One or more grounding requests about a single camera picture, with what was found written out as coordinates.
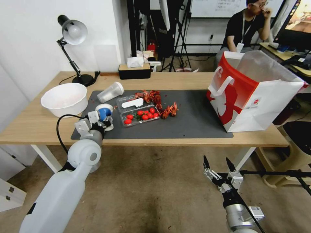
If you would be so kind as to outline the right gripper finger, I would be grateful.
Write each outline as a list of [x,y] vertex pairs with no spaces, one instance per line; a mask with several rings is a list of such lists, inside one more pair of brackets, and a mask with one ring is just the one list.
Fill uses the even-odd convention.
[[211,181],[218,181],[221,179],[221,176],[218,173],[210,169],[209,162],[205,155],[203,156],[203,166],[205,176],[209,178]]
[[226,157],[226,163],[227,163],[229,172],[233,172],[233,173],[237,172],[234,164],[230,161],[230,159],[228,157]]

